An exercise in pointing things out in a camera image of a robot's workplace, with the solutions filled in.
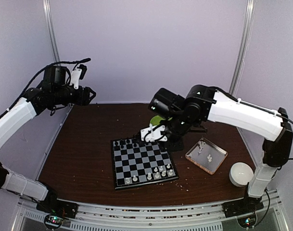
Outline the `white piece passed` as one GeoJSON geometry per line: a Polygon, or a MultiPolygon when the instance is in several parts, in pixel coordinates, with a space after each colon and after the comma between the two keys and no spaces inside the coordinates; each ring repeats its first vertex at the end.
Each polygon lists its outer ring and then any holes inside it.
{"type": "Polygon", "coordinates": [[[132,180],[133,180],[134,182],[136,182],[136,181],[138,180],[138,178],[134,175],[132,180]]]}

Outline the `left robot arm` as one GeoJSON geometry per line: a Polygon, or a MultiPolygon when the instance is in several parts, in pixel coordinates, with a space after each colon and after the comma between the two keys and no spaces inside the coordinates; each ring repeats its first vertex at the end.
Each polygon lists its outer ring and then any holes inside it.
{"type": "MultiPolygon", "coordinates": [[[[53,115],[57,110],[74,105],[88,105],[96,92],[83,87],[87,67],[77,64],[72,71],[65,66],[51,65],[43,70],[43,80],[34,88],[23,91],[18,100],[0,117],[0,151],[23,127],[42,112],[49,110],[53,115]]],[[[4,189],[21,196],[42,201],[52,214],[58,213],[62,204],[53,197],[52,190],[45,184],[19,174],[0,162],[0,190],[4,189]]]]}

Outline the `white chess piece tall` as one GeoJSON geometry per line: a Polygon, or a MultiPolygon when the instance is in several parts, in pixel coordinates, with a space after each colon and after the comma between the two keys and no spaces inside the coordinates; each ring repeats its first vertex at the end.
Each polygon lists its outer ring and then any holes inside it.
{"type": "Polygon", "coordinates": [[[147,180],[152,180],[152,173],[151,173],[151,172],[149,172],[149,173],[147,174],[147,180]]]}

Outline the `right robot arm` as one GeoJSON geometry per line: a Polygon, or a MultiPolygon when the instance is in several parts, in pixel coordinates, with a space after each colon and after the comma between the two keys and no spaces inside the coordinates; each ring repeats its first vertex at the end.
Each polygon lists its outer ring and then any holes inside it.
{"type": "Polygon", "coordinates": [[[247,195],[239,201],[242,212],[257,205],[278,168],[290,157],[293,130],[284,108],[266,109],[235,98],[219,87],[195,85],[186,97],[161,88],[152,98],[149,110],[163,121],[140,131],[144,142],[158,141],[164,150],[180,150],[182,138],[192,127],[211,121],[241,128],[264,138],[262,159],[248,183],[247,195]]]}

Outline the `metal wooden tray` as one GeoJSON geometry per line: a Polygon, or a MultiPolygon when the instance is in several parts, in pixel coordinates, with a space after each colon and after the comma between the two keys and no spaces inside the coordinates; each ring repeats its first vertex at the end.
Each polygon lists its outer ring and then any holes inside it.
{"type": "Polygon", "coordinates": [[[210,175],[215,174],[227,156],[227,151],[204,137],[200,138],[185,154],[187,160],[210,175]],[[212,157],[212,162],[208,161],[208,155],[212,157]]]}

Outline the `black white chessboard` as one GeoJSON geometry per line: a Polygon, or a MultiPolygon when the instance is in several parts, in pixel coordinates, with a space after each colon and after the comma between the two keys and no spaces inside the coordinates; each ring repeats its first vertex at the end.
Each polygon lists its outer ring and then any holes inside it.
{"type": "Polygon", "coordinates": [[[115,190],[141,187],[148,184],[163,183],[179,179],[179,175],[169,152],[161,151],[158,143],[136,142],[134,138],[111,140],[112,170],[114,175],[115,190]],[[173,175],[169,176],[167,164],[171,165],[173,175]],[[162,177],[163,171],[159,167],[163,166],[166,176],[162,177]],[[160,177],[154,178],[158,168],[160,177]],[[152,180],[147,180],[147,174],[152,173],[152,180]],[[125,178],[131,178],[130,184],[125,184],[125,178]]]}

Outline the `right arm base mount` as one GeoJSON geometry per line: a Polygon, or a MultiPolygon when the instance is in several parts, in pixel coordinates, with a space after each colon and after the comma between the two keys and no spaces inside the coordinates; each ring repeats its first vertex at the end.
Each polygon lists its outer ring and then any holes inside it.
{"type": "Polygon", "coordinates": [[[253,228],[258,223],[257,211],[264,208],[262,202],[245,202],[244,200],[235,200],[225,202],[222,208],[226,218],[236,217],[238,224],[245,229],[253,228]]]}

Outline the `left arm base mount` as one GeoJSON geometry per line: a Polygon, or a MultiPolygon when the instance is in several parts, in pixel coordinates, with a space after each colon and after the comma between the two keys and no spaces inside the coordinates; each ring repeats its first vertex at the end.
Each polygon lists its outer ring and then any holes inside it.
{"type": "Polygon", "coordinates": [[[39,211],[46,212],[43,224],[48,230],[56,230],[60,228],[63,223],[70,218],[75,218],[78,210],[78,204],[66,201],[57,200],[57,205],[52,208],[43,201],[34,201],[37,206],[36,209],[39,211]]]}

